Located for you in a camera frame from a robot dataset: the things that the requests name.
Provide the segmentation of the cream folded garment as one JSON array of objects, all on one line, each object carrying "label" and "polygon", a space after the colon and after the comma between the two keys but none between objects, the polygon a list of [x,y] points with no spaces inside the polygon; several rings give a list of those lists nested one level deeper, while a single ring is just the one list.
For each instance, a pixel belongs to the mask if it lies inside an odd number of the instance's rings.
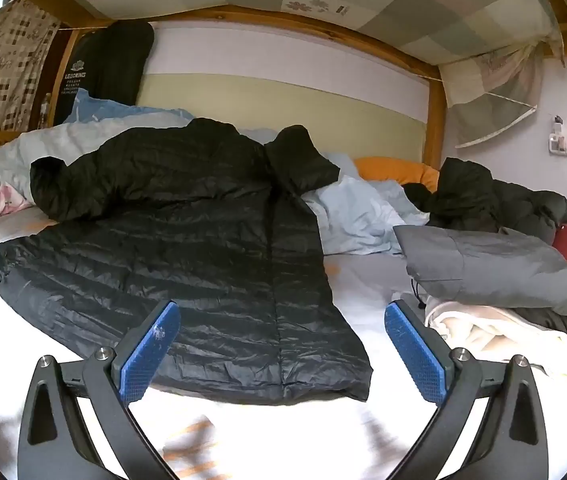
[{"label": "cream folded garment", "polygon": [[425,326],[452,349],[466,348],[477,359],[508,362],[521,354],[546,373],[567,364],[566,333],[526,321],[512,310],[430,297],[425,303]]}]

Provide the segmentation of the light blue grey duvet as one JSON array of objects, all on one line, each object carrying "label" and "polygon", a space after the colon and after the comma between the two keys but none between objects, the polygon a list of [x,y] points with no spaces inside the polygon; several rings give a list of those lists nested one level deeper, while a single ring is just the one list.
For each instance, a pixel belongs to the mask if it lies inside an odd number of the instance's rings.
[{"label": "light blue grey duvet", "polygon": [[[15,188],[32,206],[30,166],[37,159],[54,156],[70,164],[129,128],[185,127],[189,122],[170,113],[150,113],[22,133],[0,147],[0,184]],[[316,214],[326,255],[398,254],[401,247],[394,229],[406,224],[424,226],[429,221],[429,215],[407,198],[402,185],[393,180],[362,179],[346,154],[327,153],[325,157],[340,168],[338,180],[305,193],[303,200]]]}]

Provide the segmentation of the blue pillow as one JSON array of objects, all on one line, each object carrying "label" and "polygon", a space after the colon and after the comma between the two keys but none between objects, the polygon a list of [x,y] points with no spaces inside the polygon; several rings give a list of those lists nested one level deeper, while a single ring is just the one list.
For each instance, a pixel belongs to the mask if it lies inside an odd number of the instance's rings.
[{"label": "blue pillow", "polygon": [[96,120],[123,118],[150,113],[170,113],[180,119],[187,120],[187,122],[195,118],[192,113],[182,108],[165,110],[165,108],[124,105],[116,101],[92,98],[85,89],[79,88],[74,97],[71,113],[64,123],[96,122]]}]

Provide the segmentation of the wooden bed frame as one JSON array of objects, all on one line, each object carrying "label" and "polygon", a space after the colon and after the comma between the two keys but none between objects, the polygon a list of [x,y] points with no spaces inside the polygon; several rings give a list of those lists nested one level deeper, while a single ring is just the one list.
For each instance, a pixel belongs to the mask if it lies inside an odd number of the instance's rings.
[{"label": "wooden bed frame", "polygon": [[[73,27],[92,27],[107,24],[116,20],[136,20],[136,18],[105,18],[92,13],[76,0],[28,0],[39,8],[52,14],[55,18]],[[563,55],[556,56],[551,51],[544,55],[553,58],[567,58],[567,0],[549,0],[553,13],[559,23],[563,40]],[[338,42],[345,46],[379,56],[404,70],[427,79],[430,84],[429,108],[427,119],[427,133],[423,146],[422,158],[428,164],[436,165],[441,161],[444,143],[444,122],[451,117],[447,106],[446,94],[441,79],[440,70],[431,64],[422,62],[390,44],[385,44],[375,38],[368,37],[360,32],[341,27],[336,24],[305,18],[297,14],[270,12],[223,4],[213,8],[196,9],[177,12],[168,15],[150,16],[148,20],[165,21],[211,21],[218,23],[235,22],[289,29],[293,32],[302,32],[319,38]]]}]

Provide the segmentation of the black coat pile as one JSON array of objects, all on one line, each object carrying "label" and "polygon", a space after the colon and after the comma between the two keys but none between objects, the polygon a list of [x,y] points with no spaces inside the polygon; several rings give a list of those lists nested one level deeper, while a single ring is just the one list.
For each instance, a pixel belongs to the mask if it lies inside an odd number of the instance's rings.
[{"label": "black coat pile", "polygon": [[448,157],[434,192],[421,183],[403,186],[407,198],[429,215],[429,226],[497,233],[507,228],[553,244],[567,226],[567,199],[495,179],[476,162]]}]

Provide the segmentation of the black puffer down jacket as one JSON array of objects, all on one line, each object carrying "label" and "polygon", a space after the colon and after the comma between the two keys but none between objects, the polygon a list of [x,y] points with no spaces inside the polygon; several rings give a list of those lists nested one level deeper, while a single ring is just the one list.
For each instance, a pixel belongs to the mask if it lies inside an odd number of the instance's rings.
[{"label": "black puffer down jacket", "polygon": [[0,244],[0,296],[89,356],[160,302],[182,326],[154,385],[215,401],[368,398],[372,368],[338,308],[306,193],[338,179],[307,130],[259,143],[197,118],[126,130],[31,166],[50,226]]}]

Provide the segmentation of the orange pillow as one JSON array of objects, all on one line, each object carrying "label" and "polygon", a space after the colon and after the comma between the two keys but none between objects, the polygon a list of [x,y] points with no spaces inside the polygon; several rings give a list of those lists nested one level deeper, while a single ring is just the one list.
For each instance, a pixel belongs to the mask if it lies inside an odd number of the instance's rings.
[{"label": "orange pillow", "polygon": [[399,184],[420,183],[432,193],[437,190],[440,172],[423,164],[409,160],[370,156],[354,160],[355,167],[361,178],[368,181],[393,180]]}]

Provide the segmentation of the wall power socket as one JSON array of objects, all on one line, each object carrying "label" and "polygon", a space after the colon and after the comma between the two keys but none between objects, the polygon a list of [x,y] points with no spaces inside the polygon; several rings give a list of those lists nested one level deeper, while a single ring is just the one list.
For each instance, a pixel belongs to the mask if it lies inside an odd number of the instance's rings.
[{"label": "wall power socket", "polygon": [[548,151],[552,155],[567,157],[567,121],[559,115],[551,122]]}]

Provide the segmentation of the grey folded garment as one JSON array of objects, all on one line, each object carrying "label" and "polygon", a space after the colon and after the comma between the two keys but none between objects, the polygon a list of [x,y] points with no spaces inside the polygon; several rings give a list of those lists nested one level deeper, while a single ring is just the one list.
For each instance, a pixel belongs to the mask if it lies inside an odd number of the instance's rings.
[{"label": "grey folded garment", "polygon": [[436,299],[548,309],[567,318],[567,260],[537,237],[433,226],[398,226],[394,232],[408,274]]}]

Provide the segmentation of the checkered upper bunk mattress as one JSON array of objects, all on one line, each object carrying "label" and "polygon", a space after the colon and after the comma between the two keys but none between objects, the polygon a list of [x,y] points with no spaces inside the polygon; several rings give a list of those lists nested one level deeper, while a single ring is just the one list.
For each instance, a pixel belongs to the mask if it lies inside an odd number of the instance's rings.
[{"label": "checkered upper bunk mattress", "polygon": [[297,14],[360,32],[440,70],[458,143],[498,136],[538,107],[546,51],[563,55],[549,0],[76,0],[105,18],[223,4]]}]

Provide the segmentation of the black hanging garment bag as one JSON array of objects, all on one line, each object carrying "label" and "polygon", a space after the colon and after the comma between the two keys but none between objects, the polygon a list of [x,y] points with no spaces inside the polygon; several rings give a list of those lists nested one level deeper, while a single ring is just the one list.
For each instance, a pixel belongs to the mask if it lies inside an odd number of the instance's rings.
[{"label": "black hanging garment bag", "polygon": [[116,21],[86,32],[63,73],[54,125],[70,116],[80,89],[90,98],[134,105],[153,46],[154,28],[146,21]]}]

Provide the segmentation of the patterned beige curtain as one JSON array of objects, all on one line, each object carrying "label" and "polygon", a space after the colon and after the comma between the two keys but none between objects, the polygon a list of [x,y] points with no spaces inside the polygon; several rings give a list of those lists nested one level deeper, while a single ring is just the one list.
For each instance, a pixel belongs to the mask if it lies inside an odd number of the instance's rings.
[{"label": "patterned beige curtain", "polygon": [[0,131],[23,131],[29,125],[46,56],[60,25],[28,0],[11,0],[0,8]]}]

